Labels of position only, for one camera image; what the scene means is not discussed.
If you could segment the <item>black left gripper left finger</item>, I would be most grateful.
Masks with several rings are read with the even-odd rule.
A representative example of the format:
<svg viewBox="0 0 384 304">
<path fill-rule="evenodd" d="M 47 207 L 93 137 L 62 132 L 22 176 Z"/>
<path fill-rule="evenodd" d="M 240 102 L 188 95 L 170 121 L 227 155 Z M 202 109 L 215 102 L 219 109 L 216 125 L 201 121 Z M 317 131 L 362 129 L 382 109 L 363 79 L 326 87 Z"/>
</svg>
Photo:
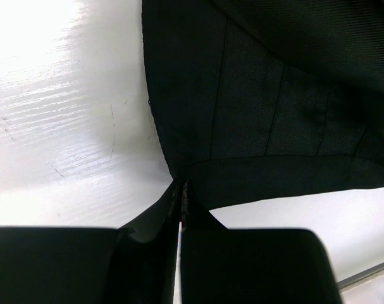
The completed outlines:
<svg viewBox="0 0 384 304">
<path fill-rule="evenodd" d="M 0 303 L 172 303 L 180 184 L 117 229 L 0 227 Z"/>
</svg>

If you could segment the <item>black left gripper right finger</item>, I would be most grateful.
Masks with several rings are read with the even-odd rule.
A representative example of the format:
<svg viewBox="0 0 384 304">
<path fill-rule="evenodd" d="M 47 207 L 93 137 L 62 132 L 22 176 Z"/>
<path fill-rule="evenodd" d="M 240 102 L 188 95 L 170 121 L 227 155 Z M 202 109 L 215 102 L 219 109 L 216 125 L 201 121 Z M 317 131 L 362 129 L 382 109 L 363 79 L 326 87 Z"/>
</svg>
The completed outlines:
<svg viewBox="0 0 384 304">
<path fill-rule="evenodd" d="M 183 303 L 338 303 L 330 261 L 306 229 L 228 229 L 182 189 Z"/>
</svg>

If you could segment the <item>black pleated skirt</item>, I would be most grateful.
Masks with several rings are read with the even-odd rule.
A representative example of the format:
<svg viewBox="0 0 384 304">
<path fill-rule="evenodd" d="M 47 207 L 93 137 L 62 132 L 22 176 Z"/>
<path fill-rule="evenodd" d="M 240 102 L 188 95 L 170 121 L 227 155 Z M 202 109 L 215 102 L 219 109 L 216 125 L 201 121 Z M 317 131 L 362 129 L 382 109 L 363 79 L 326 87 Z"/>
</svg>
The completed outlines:
<svg viewBox="0 0 384 304">
<path fill-rule="evenodd" d="M 208 209 L 384 187 L 384 1 L 144 1 L 171 175 Z"/>
</svg>

